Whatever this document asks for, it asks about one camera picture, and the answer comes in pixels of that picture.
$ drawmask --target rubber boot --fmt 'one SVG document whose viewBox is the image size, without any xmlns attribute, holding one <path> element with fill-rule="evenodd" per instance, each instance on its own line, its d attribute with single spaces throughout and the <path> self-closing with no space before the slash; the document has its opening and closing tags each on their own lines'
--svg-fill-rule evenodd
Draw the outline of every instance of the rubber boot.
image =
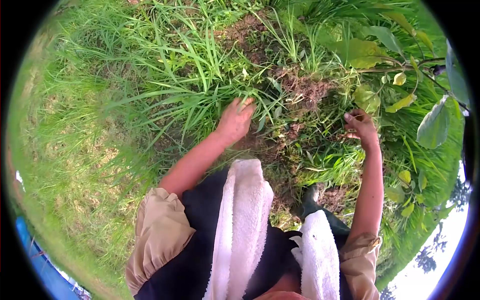
<svg viewBox="0 0 480 300">
<path fill-rule="evenodd" d="M 348 235 L 350 232 L 350 228 L 348 228 L 345 223 L 343 223 L 339 218 L 337 218 L 334 214 L 332 214 L 327 209 L 318 205 L 318 197 L 320 196 L 320 187 L 318 184 L 313 184 L 307 187 L 307 190 L 303 194 L 301 198 L 301 204 L 293 207 L 290 210 L 290 213 L 294 216 L 300 218 L 300 220 L 305 222 L 305 218 L 318 210 L 323 210 L 325 216 L 327 217 L 328 223 L 330 224 L 330 228 L 332 229 L 332 233 L 334 235 Z"/>
</svg>

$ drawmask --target beige shirt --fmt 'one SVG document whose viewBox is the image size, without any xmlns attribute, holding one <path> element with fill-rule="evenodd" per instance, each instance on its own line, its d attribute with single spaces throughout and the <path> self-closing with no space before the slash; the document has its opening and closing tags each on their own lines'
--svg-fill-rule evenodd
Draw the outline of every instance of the beige shirt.
<svg viewBox="0 0 480 300">
<path fill-rule="evenodd" d="M 162 188 L 151 189 L 138 208 L 135 248 L 128 259 L 125 277 L 132 295 L 188 244 L 195 229 L 190 227 L 177 195 Z M 340 270 L 354 300 L 378 300 L 375 267 L 382 239 L 364 233 L 339 252 Z"/>
</svg>

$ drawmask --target hand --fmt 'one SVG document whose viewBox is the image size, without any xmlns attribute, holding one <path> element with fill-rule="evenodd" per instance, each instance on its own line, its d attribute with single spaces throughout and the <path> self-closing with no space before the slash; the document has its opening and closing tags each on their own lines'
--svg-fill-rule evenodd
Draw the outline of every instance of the hand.
<svg viewBox="0 0 480 300">
<path fill-rule="evenodd" d="M 372 118 L 363 109 L 354 109 L 350 113 L 344 114 L 345 129 L 355 130 L 347 133 L 347 137 L 361 140 L 361 147 L 365 152 L 380 150 L 378 142 L 377 129 L 373 124 Z"/>
<path fill-rule="evenodd" d="M 248 133 L 252 115 L 257 106 L 254 98 L 247 98 L 241 104 L 241 98 L 233 99 L 220 118 L 215 132 L 220 136 L 225 147 L 240 140 Z"/>
</svg>

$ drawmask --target blue object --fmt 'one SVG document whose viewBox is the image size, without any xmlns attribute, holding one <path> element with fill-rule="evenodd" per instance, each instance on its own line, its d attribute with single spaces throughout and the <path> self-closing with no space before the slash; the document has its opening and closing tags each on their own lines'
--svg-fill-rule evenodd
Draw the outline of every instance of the blue object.
<svg viewBox="0 0 480 300">
<path fill-rule="evenodd" d="M 17 232 L 26 255 L 30 258 L 30 262 L 38 277 L 41 279 L 44 288 L 48 290 L 55 299 L 78 300 L 80 298 L 76 293 L 78 289 L 57 271 L 37 243 L 32 241 L 24 218 L 21 216 L 18 217 L 15 221 L 15 226 L 17 227 Z"/>
</svg>

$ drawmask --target green grass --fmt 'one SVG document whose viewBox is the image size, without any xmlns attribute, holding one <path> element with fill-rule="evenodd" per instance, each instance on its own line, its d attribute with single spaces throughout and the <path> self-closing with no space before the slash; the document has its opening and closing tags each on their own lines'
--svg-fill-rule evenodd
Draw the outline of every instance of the green grass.
<svg viewBox="0 0 480 300">
<path fill-rule="evenodd" d="M 123 274 L 138 204 L 215 128 L 236 96 L 257 99 L 252 137 L 261 142 L 229 149 L 210 171 L 236 157 L 260 158 L 276 195 L 270 219 L 284 230 L 298 228 L 288 210 L 303 186 L 341 187 L 339 216 L 350 224 L 365 154 L 358 141 L 343 136 L 343 113 L 355 107 L 355 88 L 367 83 L 378 90 L 382 74 L 350 72 L 327 45 L 359 34 L 366 24 L 388 26 L 406 45 L 409 37 L 369 1 L 320 2 L 318 9 L 300 12 L 298 4 L 279 1 L 62 4 L 62 13 L 44 26 L 25 60 L 8 128 L 12 160 L 26 189 L 18 204 L 54 262 L 100 298 L 130 298 Z M 265 10 L 266 4 L 276 10 Z M 418 4 L 398 9 L 443 55 L 444 36 L 416 18 Z M 242 45 L 263 51 L 259 64 L 249 60 L 250 51 L 227 40 L 229 28 L 247 14 L 266 28 L 249 32 Z M 304 22 L 297 20 L 302 14 Z M 421 55 L 416 46 L 406 49 Z M 278 72 L 327 82 L 330 91 L 316 110 L 306 110 L 294 103 L 298 98 L 282 86 Z M 445 77 L 437 80 L 447 86 Z M 452 118 L 447 141 L 434 150 L 415 143 L 419 123 L 441 96 L 438 88 L 432 93 L 424 81 L 418 101 L 396 114 L 384 112 L 414 85 L 415 75 L 408 73 L 402 88 L 385 86 L 374 114 L 383 141 L 385 186 L 397 185 L 396 174 L 405 169 L 413 179 L 421 169 L 429 181 L 424 207 L 417 205 L 409 218 L 400 215 L 401 204 L 385 199 L 379 289 L 448 214 L 445 205 L 458 170 L 461 121 Z M 449 110 L 454 112 L 451 103 Z M 295 126 L 301 126 L 297 133 Z"/>
</svg>

